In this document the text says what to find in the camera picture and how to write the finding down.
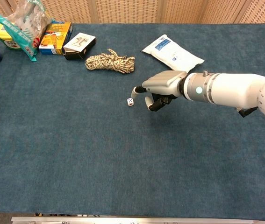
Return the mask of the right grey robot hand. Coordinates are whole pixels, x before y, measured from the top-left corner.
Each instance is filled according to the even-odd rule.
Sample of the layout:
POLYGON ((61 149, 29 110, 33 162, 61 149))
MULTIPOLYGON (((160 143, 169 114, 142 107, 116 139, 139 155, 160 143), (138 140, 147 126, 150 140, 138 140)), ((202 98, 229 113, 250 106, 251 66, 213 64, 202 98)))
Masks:
POLYGON ((131 98, 135 99, 140 93, 151 93, 152 97, 145 97, 148 110, 156 112, 173 99, 184 95, 184 83, 187 77, 185 71, 166 70, 147 80, 140 86, 133 88, 131 98))

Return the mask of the white soft pack blue label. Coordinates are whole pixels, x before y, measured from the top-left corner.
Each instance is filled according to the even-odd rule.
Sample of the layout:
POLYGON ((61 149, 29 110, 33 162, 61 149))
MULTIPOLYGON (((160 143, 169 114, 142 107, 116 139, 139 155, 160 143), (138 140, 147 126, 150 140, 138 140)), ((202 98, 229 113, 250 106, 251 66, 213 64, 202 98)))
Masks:
POLYGON ((205 61, 180 47, 166 34, 157 38, 142 52, 152 55, 172 70, 185 71, 186 73, 205 61))

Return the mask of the woven rattan folding screen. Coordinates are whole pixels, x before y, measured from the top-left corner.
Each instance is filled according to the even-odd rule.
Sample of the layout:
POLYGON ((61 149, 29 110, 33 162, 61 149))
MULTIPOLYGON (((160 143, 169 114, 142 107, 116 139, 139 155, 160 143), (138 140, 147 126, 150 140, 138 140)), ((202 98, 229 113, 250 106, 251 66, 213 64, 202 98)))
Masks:
POLYGON ((265 23, 265 0, 41 0, 72 23, 265 23))

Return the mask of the black and white carton box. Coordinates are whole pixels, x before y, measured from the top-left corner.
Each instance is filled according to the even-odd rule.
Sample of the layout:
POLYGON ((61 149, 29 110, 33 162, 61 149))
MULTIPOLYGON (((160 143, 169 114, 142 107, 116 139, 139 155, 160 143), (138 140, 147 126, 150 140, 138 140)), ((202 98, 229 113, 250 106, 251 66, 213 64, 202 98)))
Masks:
POLYGON ((95 43, 95 36, 78 33, 63 46, 64 57, 67 60, 82 59, 95 43))

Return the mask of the dark teal table cloth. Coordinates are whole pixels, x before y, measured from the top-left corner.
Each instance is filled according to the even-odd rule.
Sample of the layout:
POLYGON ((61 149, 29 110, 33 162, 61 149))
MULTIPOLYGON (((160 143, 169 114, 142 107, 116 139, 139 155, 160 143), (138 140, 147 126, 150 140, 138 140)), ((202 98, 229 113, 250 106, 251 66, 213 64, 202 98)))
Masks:
POLYGON ((87 70, 0 41, 0 212, 265 220, 265 116, 172 101, 158 112, 133 87, 167 67, 142 52, 163 34, 194 71, 265 76, 265 24, 74 24, 135 71, 87 70))

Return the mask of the yellow and blue snack box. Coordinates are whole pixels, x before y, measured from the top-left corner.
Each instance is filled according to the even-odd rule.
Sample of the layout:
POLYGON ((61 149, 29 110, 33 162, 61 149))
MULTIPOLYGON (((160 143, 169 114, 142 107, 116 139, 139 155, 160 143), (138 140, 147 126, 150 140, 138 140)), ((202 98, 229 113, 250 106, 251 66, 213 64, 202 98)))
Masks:
POLYGON ((64 45, 69 41, 73 31, 71 22, 54 21, 46 28, 39 51, 44 55, 63 55, 64 45))

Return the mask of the clear teal-edged plastic snack bag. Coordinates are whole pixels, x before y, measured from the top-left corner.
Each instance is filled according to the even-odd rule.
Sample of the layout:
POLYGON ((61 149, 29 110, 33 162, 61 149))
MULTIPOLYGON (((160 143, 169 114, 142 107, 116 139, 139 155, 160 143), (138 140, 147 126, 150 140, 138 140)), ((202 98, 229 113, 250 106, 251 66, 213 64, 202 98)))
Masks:
POLYGON ((52 22, 41 0, 20 0, 15 12, 6 17, 0 15, 0 24, 33 62, 44 32, 52 22))

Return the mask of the yellow green lidded tub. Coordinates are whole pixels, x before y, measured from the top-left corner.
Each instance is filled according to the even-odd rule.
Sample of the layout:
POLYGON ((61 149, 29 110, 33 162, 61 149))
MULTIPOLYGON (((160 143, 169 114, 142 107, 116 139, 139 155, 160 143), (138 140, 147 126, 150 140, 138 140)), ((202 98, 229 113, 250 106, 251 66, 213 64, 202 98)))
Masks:
POLYGON ((2 24, 0 24, 0 41, 10 50, 21 50, 21 47, 8 34, 2 24))

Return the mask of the silver metal frame rail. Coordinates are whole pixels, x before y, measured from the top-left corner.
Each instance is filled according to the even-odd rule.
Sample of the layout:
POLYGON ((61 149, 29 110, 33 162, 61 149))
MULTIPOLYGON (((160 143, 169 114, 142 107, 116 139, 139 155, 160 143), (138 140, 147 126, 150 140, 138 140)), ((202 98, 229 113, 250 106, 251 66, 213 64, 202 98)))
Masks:
POLYGON ((12 224, 254 224, 252 220, 129 217, 12 217, 12 224))

